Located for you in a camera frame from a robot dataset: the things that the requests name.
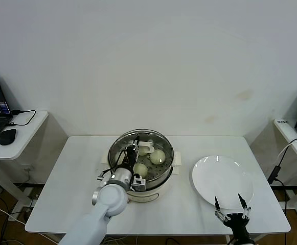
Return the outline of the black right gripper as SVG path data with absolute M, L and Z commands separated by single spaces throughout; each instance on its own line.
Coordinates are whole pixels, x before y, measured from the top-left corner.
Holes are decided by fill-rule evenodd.
M 240 194 L 238 194 L 238 197 L 243 213 L 223 214 L 217 197 L 215 197 L 215 216 L 232 230 L 235 241 L 253 241 L 246 229 L 246 225 L 250 221 L 249 214 L 252 208 L 247 205 L 245 199 Z

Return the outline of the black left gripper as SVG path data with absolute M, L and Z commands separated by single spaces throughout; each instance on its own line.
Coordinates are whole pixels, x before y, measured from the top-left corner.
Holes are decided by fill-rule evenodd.
M 127 156 L 128 168 L 133 168 L 138 160 L 139 142 L 140 142 L 140 137 L 139 135 L 137 135 L 133 143 L 127 144 L 124 146 L 124 150 L 126 151 L 126 156 Z

